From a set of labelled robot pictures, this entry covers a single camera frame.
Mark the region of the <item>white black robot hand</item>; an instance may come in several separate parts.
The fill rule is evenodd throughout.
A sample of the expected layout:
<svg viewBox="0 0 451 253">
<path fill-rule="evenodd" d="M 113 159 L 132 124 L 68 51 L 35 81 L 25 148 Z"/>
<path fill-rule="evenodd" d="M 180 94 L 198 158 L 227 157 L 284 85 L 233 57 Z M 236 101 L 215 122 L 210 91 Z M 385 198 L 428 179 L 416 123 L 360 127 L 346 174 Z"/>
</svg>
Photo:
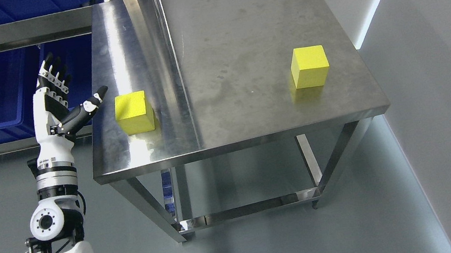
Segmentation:
<svg viewBox="0 0 451 253">
<path fill-rule="evenodd" d="M 95 116 L 109 89 L 105 85 L 99 87 L 90 98 L 70 110 L 71 80 L 61 58 L 48 53 L 40 65 L 32 101 L 40 169 L 74 161 L 76 134 Z"/>
</svg>

